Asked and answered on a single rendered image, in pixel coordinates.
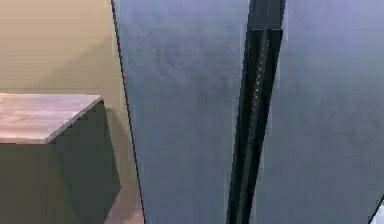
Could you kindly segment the grey fridge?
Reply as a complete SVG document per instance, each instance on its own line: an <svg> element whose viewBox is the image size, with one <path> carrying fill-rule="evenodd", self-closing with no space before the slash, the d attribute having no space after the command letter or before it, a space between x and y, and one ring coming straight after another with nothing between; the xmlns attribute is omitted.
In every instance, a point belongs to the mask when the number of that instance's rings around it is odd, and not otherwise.
<svg viewBox="0 0 384 224"><path fill-rule="evenodd" d="M249 0L113 0L145 224L226 224ZM249 224L384 224L384 0L286 0Z"/></svg>

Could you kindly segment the dark green cupboard wooden top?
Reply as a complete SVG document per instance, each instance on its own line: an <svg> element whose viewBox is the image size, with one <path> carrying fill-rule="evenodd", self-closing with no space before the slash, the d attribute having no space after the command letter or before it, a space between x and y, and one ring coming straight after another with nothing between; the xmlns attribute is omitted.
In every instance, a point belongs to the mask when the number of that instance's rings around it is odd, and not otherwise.
<svg viewBox="0 0 384 224"><path fill-rule="evenodd" d="M0 224L104 224L120 188L100 95L0 93Z"/></svg>

